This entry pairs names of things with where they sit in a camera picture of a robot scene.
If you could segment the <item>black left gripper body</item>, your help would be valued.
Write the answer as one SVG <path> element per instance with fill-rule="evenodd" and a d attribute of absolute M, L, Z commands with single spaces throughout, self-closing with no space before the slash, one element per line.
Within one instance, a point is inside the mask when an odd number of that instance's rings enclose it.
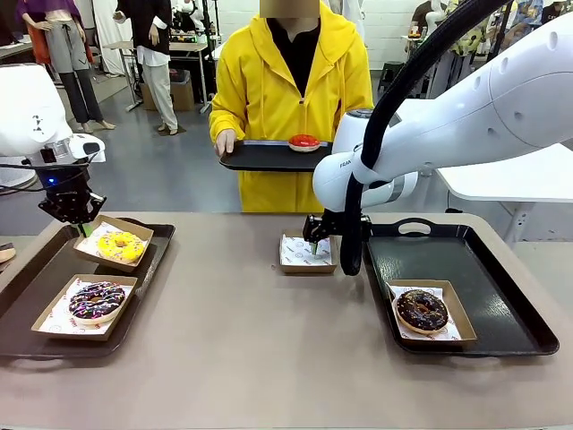
<path fill-rule="evenodd" d="M 48 200 L 58 200 L 65 196 L 83 196 L 91 192 L 88 161 L 73 164 L 34 167 L 41 188 Z"/>

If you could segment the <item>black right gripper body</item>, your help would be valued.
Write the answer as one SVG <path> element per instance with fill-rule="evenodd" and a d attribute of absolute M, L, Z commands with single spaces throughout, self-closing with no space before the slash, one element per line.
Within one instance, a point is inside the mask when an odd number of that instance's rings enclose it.
<path fill-rule="evenodd" d="M 320 216 L 310 214 L 306 217 L 303 238 L 311 244 L 331 236 L 341 236 L 344 227 L 344 213 L 325 210 Z"/>

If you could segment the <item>person's right hand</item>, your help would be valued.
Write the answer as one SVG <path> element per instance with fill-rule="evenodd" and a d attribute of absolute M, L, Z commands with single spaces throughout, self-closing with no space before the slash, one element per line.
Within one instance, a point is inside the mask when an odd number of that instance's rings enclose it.
<path fill-rule="evenodd" d="M 230 154 L 234 151 L 237 135 L 234 129 L 225 129 L 221 131 L 215 141 L 216 153 L 219 157 Z"/>

